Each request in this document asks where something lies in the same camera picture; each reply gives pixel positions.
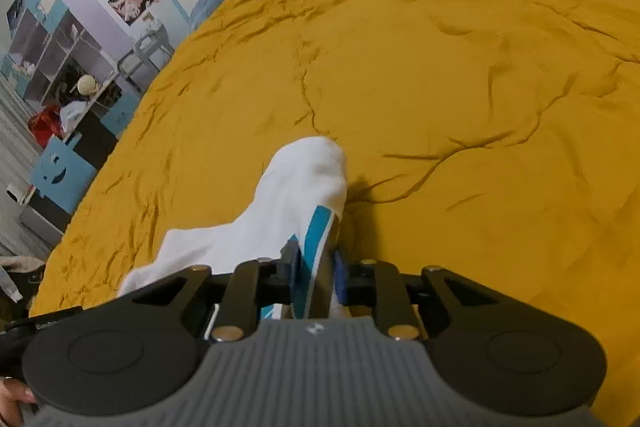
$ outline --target human hand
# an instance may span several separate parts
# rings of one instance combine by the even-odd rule
[[[20,380],[8,378],[0,381],[0,419],[8,427],[22,425],[22,413],[18,402],[36,403],[29,388]]]

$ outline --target brass screw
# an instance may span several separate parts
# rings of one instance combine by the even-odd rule
[[[211,331],[211,337],[218,342],[235,342],[244,336],[244,331],[238,326],[219,326]]]
[[[386,334],[396,341],[412,341],[420,336],[420,330],[409,324],[397,324],[386,330]]]

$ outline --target yellow bedspread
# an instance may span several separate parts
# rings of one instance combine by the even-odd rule
[[[607,352],[595,412],[640,414],[640,0],[226,0],[144,97],[33,313],[112,298],[312,134],[346,152],[354,258],[575,321]]]

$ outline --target gray gripper base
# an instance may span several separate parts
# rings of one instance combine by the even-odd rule
[[[370,317],[264,320],[214,344],[180,391],[134,413],[82,417],[43,408],[28,427],[602,427],[587,406],[544,418],[495,413],[453,391],[424,347]]]

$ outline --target white cloth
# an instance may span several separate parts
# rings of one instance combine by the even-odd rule
[[[304,273],[301,277],[306,287],[296,316],[307,315],[320,258],[334,219],[342,218],[346,193],[346,160],[340,147],[324,137],[290,143],[275,153],[254,201],[238,219],[210,229],[170,230],[156,261],[131,271],[118,296],[193,264],[207,264],[213,273],[231,273],[244,261],[279,259],[282,247],[295,236],[307,272],[306,279]]]

